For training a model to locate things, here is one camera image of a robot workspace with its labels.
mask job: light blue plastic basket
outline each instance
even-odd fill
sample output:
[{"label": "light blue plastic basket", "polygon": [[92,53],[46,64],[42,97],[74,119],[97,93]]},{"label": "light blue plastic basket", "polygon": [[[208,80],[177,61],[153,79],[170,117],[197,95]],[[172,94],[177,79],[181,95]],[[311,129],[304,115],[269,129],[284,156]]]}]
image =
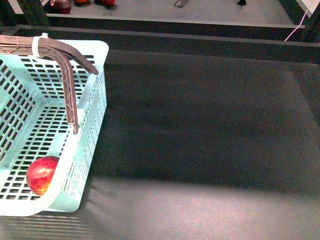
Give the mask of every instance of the light blue plastic basket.
[{"label": "light blue plastic basket", "polygon": [[[0,54],[0,215],[30,216],[79,208],[107,99],[102,41],[62,40],[98,70],[73,68],[80,125],[67,124],[61,71],[52,60]],[[29,165],[44,156],[60,157],[47,192],[39,197],[26,182]]]}]

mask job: red apple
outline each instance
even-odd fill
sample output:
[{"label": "red apple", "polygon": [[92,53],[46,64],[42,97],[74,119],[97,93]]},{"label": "red apple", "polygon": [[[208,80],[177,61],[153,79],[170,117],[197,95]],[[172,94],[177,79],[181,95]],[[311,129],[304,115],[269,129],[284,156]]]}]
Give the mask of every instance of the red apple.
[{"label": "red apple", "polygon": [[115,5],[116,0],[102,0],[102,4],[107,6],[107,7],[111,7],[113,5]]},{"label": "red apple", "polygon": [[42,196],[48,190],[59,158],[45,156],[35,160],[26,171],[26,182],[34,194]]}]

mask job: gray floor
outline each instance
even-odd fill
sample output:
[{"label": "gray floor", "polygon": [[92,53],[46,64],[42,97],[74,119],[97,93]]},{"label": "gray floor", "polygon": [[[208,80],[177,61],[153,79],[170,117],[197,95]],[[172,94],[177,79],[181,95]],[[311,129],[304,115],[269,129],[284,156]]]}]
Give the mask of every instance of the gray floor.
[{"label": "gray floor", "polygon": [[238,6],[234,0],[190,0],[176,7],[176,0],[116,0],[113,8],[94,4],[76,7],[70,17],[128,19],[166,22],[219,23],[244,25],[291,25],[278,0],[247,0]]}]

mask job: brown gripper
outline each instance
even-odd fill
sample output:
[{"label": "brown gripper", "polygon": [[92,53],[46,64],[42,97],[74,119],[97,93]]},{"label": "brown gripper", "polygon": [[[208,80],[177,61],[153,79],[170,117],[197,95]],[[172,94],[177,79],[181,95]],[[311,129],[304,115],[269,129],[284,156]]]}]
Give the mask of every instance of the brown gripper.
[{"label": "brown gripper", "polygon": [[[33,37],[0,35],[0,54],[33,55]],[[97,69],[74,47],[47,37],[38,40],[38,54],[56,61],[61,68],[62,86],[67,123],[73,125],[73,133],[79,131],[75,82],[69,59],[76,61],[91,74]]]}]

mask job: cable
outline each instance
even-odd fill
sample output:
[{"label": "cable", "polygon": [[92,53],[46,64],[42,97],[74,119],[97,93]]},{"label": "cable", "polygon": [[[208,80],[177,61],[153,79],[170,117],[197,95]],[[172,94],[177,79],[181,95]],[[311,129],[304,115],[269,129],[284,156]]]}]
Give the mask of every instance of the cable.
[{"label": "cable", "polygon": [[309,9],[311,8],[311,6],[315,3],[316,0],[313,0],[312,3],[310,4],[310,6],[308,7],[308,9],[305,11],[302,19],[301,19],[301,22],[299,24],[299,26],[297,26],[291,33],[290,35],[284,40],[285,42],[292,36],[292,34],[294,34],[294,32],[301,27],[302,23],[304,22],[305,18],[306,18],[306,15],[307,15],[307,12],[309,11]]}]

